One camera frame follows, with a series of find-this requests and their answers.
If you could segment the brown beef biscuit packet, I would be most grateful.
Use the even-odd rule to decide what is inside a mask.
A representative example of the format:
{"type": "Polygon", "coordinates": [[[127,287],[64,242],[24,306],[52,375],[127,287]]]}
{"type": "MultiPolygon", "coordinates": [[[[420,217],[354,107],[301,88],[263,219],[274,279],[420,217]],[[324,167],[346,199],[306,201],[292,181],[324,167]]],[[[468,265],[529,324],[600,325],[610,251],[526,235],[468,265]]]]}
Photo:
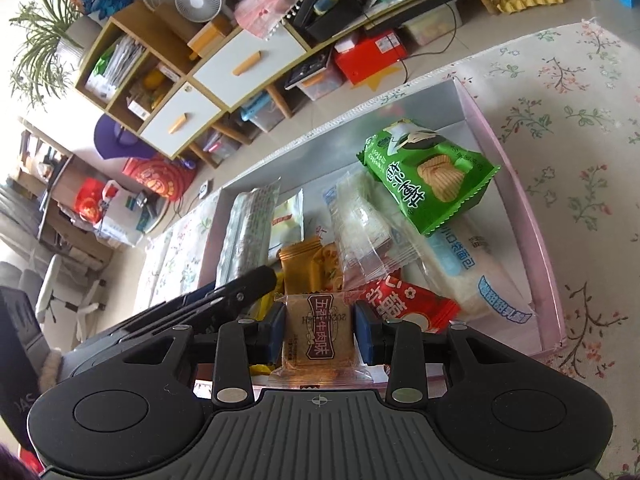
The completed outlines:
{"type": "Polygon", "coordinates": [[[356,389],[373,377],[356,348],[352,309],[330,292],[288,296],[281,366],[268,385],[288,389],[356,389]]]}

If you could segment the red rice cracker packet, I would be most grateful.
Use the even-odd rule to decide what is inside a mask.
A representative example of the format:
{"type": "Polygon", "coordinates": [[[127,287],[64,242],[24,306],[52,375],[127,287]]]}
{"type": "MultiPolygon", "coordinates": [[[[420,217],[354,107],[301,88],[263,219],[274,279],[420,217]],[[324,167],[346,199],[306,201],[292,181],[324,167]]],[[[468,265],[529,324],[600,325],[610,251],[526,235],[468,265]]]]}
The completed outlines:
{"type": "Polygon", "coordinates": [[[440,333],[461,312],[452,299],[402,280],[397,273],[347,293],[349,301],[364,301],[382,320],[413,322],[423,333],[440,333]]]}

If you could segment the silver foil snack pack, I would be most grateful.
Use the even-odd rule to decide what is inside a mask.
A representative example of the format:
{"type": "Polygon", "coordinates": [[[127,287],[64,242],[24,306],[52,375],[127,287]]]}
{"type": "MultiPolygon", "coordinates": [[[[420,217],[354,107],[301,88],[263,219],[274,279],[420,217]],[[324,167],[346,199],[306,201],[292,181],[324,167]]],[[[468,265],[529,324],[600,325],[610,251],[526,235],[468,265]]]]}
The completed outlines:
{"type": "Polygon", "coordinates": [[[242,192],[233,202],[219,256],[216,284],[224,286],[267,263],[280,180],[242,192]]]}

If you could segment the orange yellow snack packet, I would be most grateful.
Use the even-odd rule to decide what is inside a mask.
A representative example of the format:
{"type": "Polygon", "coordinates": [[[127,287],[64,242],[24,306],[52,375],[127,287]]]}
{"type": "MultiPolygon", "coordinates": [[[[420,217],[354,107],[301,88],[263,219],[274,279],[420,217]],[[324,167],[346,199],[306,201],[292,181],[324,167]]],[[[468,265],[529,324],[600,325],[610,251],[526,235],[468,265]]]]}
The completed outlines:
{"type": "Polygon", "coordinates": [[[282,248],[284,291],[287,295],[340,292],[343,272],[335,243],[323,245],[318,236],[282,248]]]}

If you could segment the clear rice cake packet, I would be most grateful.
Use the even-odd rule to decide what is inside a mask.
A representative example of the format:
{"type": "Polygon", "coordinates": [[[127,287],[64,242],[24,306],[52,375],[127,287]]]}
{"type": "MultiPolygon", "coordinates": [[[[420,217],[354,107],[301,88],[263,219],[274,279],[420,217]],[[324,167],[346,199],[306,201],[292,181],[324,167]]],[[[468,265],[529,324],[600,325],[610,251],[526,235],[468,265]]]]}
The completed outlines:
{"type": "Polygon", "coordinates": [[[343,288],[386,278],[418,258],[411,224],[393,195],[369,171],[343,174],[323,193],[340,255],[343,288]]]}

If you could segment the white blue bread bag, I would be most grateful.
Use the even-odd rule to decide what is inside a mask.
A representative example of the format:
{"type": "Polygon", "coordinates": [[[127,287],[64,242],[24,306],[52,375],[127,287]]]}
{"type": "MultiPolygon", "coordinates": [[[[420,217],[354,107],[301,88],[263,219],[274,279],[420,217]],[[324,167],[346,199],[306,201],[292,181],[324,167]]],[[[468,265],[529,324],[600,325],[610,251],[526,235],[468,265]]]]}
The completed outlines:
{"type": "Polygon", "coordinates": [[[454,300],[459,320],[491,315],[524,325],[533,319],[534,311],[471,220],[453,218],[428,235],[406,222],[405,232],[422,262],[427,288],[454,300]]]}

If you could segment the red lantern bag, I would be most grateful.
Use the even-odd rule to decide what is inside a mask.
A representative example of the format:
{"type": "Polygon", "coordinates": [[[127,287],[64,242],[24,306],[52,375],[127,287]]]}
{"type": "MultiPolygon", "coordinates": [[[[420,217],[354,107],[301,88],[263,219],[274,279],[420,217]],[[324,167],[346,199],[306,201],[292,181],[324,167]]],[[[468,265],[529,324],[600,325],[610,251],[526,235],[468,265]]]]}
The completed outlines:
{"type": "Polygon", "coordinates": [[[170,202],[178,202],[196,176],[194,162],[185,165],[155,155],[151,159],[130,158],[122,173],[170,202]]]}

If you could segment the white office chair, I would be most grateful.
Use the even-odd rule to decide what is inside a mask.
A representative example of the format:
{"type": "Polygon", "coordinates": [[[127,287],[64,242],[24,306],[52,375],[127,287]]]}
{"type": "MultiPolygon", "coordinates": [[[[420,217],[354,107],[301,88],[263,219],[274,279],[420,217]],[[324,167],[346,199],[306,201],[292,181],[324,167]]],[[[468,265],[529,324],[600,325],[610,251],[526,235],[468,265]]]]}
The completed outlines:
{"type": "Polygon", "coordinates": [[[106,308],[106,281],[77,276],[60,255],[50,260],[35,305],[36,319],[51,347],[75,348],[91,335],[106,308]]]}

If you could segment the green cracker snack bag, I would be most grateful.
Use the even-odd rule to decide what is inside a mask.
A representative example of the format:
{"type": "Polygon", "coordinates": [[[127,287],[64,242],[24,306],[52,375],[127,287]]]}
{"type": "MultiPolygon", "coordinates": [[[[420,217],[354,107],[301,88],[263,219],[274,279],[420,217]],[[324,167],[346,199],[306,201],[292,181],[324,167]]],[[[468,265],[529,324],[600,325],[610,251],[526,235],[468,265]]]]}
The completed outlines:
{"type": "Polygon", "coordinates": [[[410,119],[369,136],[357,158],[423,235],[477,204],[500,170],[410,119]]]}

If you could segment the purple hat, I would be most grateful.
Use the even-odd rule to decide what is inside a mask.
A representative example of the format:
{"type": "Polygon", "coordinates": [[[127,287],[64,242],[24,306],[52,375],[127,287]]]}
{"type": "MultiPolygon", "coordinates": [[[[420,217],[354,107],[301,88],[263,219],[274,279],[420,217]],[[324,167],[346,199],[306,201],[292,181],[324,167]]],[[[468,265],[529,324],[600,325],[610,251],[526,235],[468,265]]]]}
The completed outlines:
{"type": "Polygon", "coordinates": [[[113,118],[103,114],[94,127],[93,142],[96,151],[105,159],[152,159],[156,151],[113,118]]]}

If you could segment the wooden tv cabinet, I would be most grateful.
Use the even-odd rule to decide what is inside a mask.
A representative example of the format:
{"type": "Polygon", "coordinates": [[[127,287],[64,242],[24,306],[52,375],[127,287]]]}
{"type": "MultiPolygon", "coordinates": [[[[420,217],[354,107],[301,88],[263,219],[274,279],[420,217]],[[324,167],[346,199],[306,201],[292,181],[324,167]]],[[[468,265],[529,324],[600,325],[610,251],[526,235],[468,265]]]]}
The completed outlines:
{"type": "Polygon", "coordinates": [[[87,53],[76,88],[107,116],[119,122],[146,144],[168,158],[185,150],[198,156],[203,151],[195,144],[206,129],[214,127],[242,144],[248,137],[221,119],[261,91],[276,96],[274,83],[287,70],[314,54],[302,36],[286,21],[302,10],[300,0],[268,39],[259,39],[239,25],[210,52],[188,55],[188,47],[141,3],[133,3],[114,14],[87,53]],[[102,102],[86,87],[99,50],[107,39],[125,34],[140,42],[144,51],[126,73],[125,81],[114,96],[102,102]],[[157,58],[178,75],[160,104],[148,118],[132,112],[122,94],[132,78],[157,58]]]}

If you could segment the red storage box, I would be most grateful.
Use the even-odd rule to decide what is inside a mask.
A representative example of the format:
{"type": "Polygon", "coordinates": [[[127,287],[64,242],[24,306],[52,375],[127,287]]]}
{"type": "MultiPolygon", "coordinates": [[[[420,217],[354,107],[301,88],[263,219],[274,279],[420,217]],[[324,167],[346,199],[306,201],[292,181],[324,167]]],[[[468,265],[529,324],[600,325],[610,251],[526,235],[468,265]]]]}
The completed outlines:
{"type": "Polygon", "coordinates": [[[408,55],[396,32],[389,30],[375,37],[359,39],[345,52],[336,52],[334,62],[346,79],[356,86],[386,70],[408,55]]]}

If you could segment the floral table cloth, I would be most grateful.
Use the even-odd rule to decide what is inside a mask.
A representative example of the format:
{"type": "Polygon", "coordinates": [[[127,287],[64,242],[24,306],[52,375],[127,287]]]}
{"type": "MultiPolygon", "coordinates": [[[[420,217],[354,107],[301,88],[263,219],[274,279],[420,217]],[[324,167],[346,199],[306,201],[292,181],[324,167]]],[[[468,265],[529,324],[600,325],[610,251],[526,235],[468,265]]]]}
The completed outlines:
{"type": "Polygon", "coordinates": [[[639,474],[639,51],[594,21],[495,41],[489,49],[377,96],[339,88],[307,102],[188,197],[177,225],[148,246],[132,310],[214,279],[235,197],[277,183],[302,194],[305,231],[333,240],[326,191],[361,171],[375,133],[408,119],[497,173],[480,200],[430,242],[404,277],[443,294],[435,259],[484,240],[508,274],[464,286],[487,300],[469,326],[582,382],[608,404],[607,479],[639,474]]]}

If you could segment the potted green plant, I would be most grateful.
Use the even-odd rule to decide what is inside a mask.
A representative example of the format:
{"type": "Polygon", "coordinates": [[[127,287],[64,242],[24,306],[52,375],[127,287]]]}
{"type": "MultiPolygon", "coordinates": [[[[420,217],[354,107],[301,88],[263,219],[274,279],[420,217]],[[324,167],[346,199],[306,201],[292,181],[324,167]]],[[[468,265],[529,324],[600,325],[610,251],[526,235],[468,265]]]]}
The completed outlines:
{"type": "Polygon", "coordinates": [[[66,41],[78,47],[68,30],[81,12],[74,0],[39,0],[22,3],[11,26],[24,32],[24,40],[13,60],[11,93],[24,98],[30,107],[43,106],[47,98],[59,98],[70,83],[58,47],[66,41]]]}

